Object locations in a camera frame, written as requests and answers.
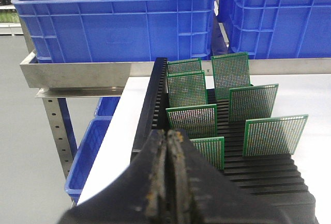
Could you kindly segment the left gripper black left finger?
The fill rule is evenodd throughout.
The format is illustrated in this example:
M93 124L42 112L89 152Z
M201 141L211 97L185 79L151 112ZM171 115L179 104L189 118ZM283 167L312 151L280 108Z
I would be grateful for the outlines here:
M128 168L104 190L66 211L59 223L165 223L163 130L152 130Z

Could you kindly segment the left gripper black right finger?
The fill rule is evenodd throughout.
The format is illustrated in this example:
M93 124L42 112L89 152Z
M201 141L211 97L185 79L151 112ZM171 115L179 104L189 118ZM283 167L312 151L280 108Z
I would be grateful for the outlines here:
M182 129L168 131L167 148L174 223L318 223L312 194L251 195L210 165Z

